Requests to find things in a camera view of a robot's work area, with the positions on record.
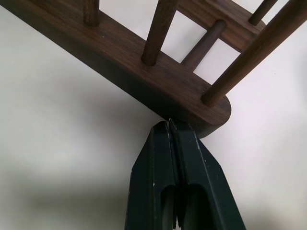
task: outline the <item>white background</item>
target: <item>white background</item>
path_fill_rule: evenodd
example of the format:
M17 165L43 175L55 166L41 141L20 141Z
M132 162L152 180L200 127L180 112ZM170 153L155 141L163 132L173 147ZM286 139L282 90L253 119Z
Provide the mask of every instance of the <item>white background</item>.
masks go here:
M261 0L236 2L254 12ZM146 39L156 4L100 8ZM177 12L162 50L181 61L204 33ZM306 37L307 23L241 81L230 120L202 140L248 230L307 229ZM213 83L238 54L219 40L195 72ZM1 230L124 229L130 170L160 120L0 7Z

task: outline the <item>black clamp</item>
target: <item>black clamp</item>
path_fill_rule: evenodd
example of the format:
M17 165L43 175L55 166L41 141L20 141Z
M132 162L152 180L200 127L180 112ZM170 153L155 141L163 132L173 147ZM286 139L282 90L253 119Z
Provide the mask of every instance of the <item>black clamp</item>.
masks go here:
M131 172L125 230L245 230L216 159L188 124L155 125Z

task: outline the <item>wooden spindle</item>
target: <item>wooden spindle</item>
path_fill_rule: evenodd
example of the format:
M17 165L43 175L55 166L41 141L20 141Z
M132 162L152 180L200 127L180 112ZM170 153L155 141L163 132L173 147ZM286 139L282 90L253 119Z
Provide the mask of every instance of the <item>wooden spindle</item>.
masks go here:
M248 20L249 23L256 26L276 2L277 0L264 0Z
M83 1L83 21L89 26L99 25L99 0Z
M216 40L222 35L226 28L223 20L218 20L201 38L201 40L193 47L189 54L181 62L188 70L194 71L200 64L208 51L214 45Z
M202 102L209 107L213 106L302 25L306 19L307 1L289 0L254 42L239 55L201 97Z
M158 58L168 29L175 16L178 0L159 0L145 44L142 62L153 66Z

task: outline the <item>wood grain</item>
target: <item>wood grain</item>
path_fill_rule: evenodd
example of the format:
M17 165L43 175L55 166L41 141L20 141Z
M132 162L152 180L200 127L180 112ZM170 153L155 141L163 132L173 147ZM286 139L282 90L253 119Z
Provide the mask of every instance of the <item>wood grain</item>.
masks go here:
M153 66L159 56L168 29L176 13L178 0L159 0L146 40L142 62Z
M89 26L99 25L99 0L82 0L83 21Z
M189 122L199 137L230 117L226 97L213 108L205 106L201 95L210 84L166 54L160 53L156 65L144 65L145 41L102 12L103 23L89 27L75 0L0 0L0 5L161 117Z
M289 0L263 29L255 41L231 64L212 87L202 96L207 106L215 105L235 85L247 76L275 48L307 19L307 1Z
M216 40L222 35L225 28L226 23L222 20L218 20L193 47L181 64L189 71L193 72L214 45Z
M249 23L257 25L276 2L277 0L264 0L248 20Z
M239 52L243 52L265 27L264 22L251 25L248 20L252 14L231 0L182 0L178 10L206 30L217 20L225 21L227 28L221 40Z

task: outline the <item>wooden dowel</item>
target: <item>wooden dowel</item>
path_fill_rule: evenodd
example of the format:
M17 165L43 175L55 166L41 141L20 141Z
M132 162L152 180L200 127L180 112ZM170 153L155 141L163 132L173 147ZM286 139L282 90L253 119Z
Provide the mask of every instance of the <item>wooden dowel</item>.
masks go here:
M213 106L302 25L306 19L307 1L289 0L254 42L239 55L201 97L202 102L209 107Z
M226 23L223 20L216 21L215 24L201 38L201 40L193 47L189 54L183 59L181 64L193 72L225 29Z
M158 58L168 29L175 16L178 0L159 0L145 44L142 62L153 66Z
M89 26L99 25L99 0L83 1L83 21Z
M249 23L257 25L276 2L277 0L264 0L248 20Z

